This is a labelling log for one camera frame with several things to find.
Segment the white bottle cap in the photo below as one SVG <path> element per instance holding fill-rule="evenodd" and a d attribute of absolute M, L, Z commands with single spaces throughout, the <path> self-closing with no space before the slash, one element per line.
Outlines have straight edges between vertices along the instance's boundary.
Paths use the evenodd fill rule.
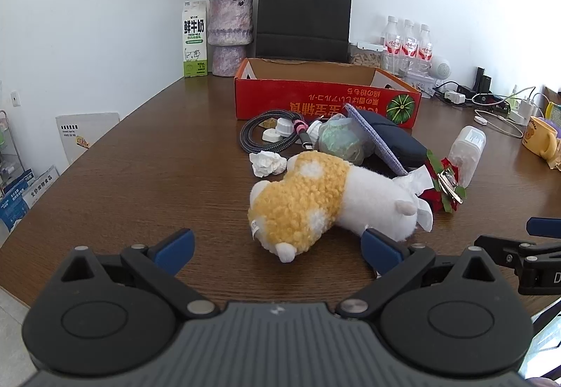
<path fill-rule="evenodd" d="M 294 124 L 291 119 L 280 117 L 277 119 L 275 131 L 281 137 L 288 138 L 294 133 Z"/>

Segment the silver keys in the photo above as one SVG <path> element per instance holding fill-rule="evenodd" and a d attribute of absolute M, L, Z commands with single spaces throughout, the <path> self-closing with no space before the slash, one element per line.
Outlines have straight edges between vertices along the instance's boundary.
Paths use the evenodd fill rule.
<path fill-rule="evenodd" d="M 455 180 L 454 173 L 451 170 L 445 169 L 441 172 L 438 172 L 437 180 L 440 184 L 441 189 L 447 194 L 448 197 L 450 197 L 458 205 L 463 204 L 463 199 L 455 191 L 455 188 L 457 187 L 457 181 Z"/>

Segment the white tissue ball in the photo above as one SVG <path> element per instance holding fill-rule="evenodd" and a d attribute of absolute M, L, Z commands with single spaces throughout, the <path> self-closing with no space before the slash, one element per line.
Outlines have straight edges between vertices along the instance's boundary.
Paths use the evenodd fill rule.
<path fill-rule="evenodd" d="M 272 151 L 250 152 L 248 154 L 253 174 L 258 178 L 279 175 L 286 171 L 287 159 Z"/>

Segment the navy blue pouch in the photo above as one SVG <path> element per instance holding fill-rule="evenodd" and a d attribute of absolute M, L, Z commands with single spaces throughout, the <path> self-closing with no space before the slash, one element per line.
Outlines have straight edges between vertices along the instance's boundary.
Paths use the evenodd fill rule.
<path fill-rule="evenodd" d="M 357 110 L 374 127 L 407 171 L 418 169 L 425 164 L 427 148 L 413 138 L 407 131 L 403 130 L 383 115 L 366 110 Z M 378 158 L 378 162 L 384 164 L 386 170 L 390 170 L 374 152 L 373 154 Z"/>

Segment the clear plastic bottle white label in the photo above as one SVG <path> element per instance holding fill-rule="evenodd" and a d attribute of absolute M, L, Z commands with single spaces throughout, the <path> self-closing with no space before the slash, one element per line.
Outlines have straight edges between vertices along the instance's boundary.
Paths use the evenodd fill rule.
<path fill-rule="evenodd" d="M 486 135 L 474 126 L 465 126 L 450 148 L 448 159 L 458 168 L 457 182 L 469 187 L 486 146 Z"/>

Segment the white tissue paper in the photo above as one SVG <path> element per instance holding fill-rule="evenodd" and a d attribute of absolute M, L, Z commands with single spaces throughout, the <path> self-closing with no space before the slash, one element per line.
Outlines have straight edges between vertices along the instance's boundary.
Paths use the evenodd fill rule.
<path fill-rule="evenodd" d="M 403 176 L 394 177 L 393 182 L 416 196 L 434 188 L 434 181 L 425 165 Z"/>

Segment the yellow white plush toy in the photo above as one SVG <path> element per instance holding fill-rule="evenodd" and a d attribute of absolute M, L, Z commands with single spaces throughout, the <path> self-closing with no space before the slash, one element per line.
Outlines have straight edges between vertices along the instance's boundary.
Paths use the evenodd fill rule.
<path fill-rule="evenodd" d="M 333 226 L 358 236 L 375 229 L 396 242 L 416 228 L 430 232 L 429 204 L 393 179 L 334 155 L 302 152 L 287 161 L 282 180 L 252 187 L 247 213 L 252 237 L 291 263 Z"/>

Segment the purple knitted cloth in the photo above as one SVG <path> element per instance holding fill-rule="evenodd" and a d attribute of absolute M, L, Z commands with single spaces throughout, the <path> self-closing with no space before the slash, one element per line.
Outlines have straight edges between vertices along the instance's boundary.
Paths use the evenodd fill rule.
<path fill-rule="evenodd" d="M 345 103 L 344 108 L 352 119 L 362 127 L 363 131 L 369 136 L 374 144 L 374 153 L 389 167 L 389 169 L 397 176 L 407 175 L 408 172 L 402 166 L 398 158 L 394 155 L 386 142 L 374 129 L 374 127 L 358 112 L 358 110 L 350 103 Z"/>

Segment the red cardboard box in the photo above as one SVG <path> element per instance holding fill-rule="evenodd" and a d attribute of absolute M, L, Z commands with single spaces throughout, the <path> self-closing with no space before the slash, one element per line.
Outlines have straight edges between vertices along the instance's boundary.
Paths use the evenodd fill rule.
<path fill-rule="evenodd" d="M 421 93 L 388 72 L 354 64 L 246 59 L 234 77 L 236 117 L 248 120 L 286 110 L 311 120 L 344 112 L 344 106 L 386 117 L 411 129 Z"/>

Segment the water bottle middle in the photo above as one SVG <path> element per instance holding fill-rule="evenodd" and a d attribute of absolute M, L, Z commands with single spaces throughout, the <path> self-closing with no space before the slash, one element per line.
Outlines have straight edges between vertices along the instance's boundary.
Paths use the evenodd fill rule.
<path fill-rule="evenodd" d="M 417 53 L 418 39 L 414 34 L 414 23 L 410 20 L 405 20 L 399 61 L 399 72 L 402 75 L 409 73 L 414 65 L 414 59 L 417 57 Z"/>

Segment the small white cap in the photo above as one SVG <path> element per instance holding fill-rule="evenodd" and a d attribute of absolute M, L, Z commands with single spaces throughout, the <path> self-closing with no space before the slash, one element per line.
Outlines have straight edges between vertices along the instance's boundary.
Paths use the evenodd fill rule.
<path fill-rule="evenodd" d="M 262 141 L 266 143 L 277 143 L 282 139 L 278 132 L 273 129 L 266 129 L 262 133 Z"/>

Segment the green item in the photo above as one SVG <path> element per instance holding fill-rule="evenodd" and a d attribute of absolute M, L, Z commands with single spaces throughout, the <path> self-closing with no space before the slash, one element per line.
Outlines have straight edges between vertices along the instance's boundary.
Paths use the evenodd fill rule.
<path fill-rule="evenodd" d="M 333 115 L 319 127 L 318 150 L 354 165 L 362 164 L 366 143 L 365 133 L 351 117 Z"/>

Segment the red artificial rose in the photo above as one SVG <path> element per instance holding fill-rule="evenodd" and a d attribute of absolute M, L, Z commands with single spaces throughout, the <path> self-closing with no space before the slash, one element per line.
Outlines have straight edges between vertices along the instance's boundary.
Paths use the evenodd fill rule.
<path fill-rule="evenodd" d="M 426 157 L 425 166 L 433 187 L 425 190 L 421 198 L 429 203 L 433 212 L 454 213 L 466 198 L 466 190 L 459 183 L 459 169 L 447 157 L 439 159 L 430 150 Z"/>

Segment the seed container white lid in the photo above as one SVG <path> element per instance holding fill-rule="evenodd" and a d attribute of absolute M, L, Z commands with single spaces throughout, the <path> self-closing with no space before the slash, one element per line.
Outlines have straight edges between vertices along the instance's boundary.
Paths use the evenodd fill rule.
<path fill-rule="evenodd" d="M 351 43 L 349 47 L 350 63 L 365 67 L 381 68 L 385 47 L 364 41 Z"/>

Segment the black paper bag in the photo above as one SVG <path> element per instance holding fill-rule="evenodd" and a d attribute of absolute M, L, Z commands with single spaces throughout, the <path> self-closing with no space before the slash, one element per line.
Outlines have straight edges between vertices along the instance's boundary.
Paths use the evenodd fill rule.
<path fill-rule="evenodd" d="M 352 0 L 258 0 L 256 56 L 347 61 L 351 7 Z"/>

